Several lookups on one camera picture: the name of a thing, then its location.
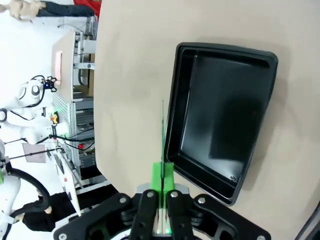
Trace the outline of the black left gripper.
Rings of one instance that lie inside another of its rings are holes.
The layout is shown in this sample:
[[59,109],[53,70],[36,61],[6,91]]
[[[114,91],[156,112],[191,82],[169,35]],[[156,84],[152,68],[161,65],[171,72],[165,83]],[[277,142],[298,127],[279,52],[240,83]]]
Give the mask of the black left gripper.
[[55,77],[49,76],[47,79],[42,80],[43,89],[50,90],[51,92],[56,92],[57,88],[55,86],[57,79]]

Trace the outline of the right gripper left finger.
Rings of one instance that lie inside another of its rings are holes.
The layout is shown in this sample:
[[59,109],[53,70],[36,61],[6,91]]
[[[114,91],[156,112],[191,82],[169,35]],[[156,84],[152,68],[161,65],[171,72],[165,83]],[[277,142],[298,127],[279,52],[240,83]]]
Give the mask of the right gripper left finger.
[[163,164],[152,165],[151,182],[129,197],[117,193],[57,228],[55,240],[154,240],[163,235]]

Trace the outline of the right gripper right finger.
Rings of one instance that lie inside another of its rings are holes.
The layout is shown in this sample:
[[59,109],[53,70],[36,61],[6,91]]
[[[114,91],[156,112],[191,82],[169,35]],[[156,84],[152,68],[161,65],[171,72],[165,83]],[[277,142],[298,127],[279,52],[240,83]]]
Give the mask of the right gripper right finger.
[[194,230],[211,240],[270,240],[269,232],[207,194],[192,198],[176,189],[174,165],[163,164],[163,196],[173,240],[199,240]]

